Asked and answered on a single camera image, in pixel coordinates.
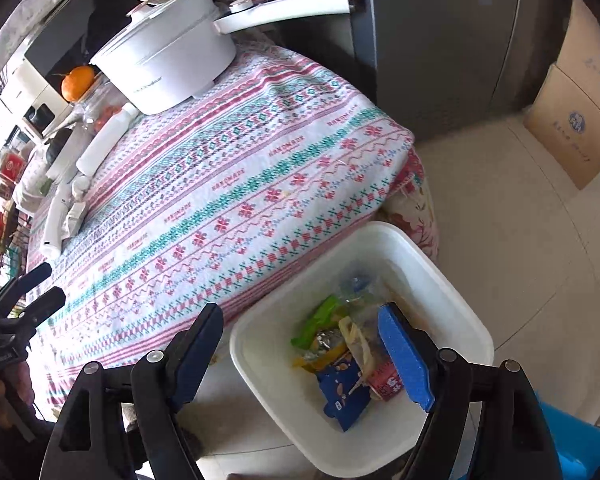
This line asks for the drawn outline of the person's left hand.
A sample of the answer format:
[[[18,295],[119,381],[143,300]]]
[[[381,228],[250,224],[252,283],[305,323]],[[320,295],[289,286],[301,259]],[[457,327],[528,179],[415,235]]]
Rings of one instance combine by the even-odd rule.
[[[0,427],[12,428],[12,420],[6,408],[6,388],[11,386],[27,406],[34,402],[34,391],[30,376],[30,367],[27,362],[12,364],[5,368],[0,376]]]

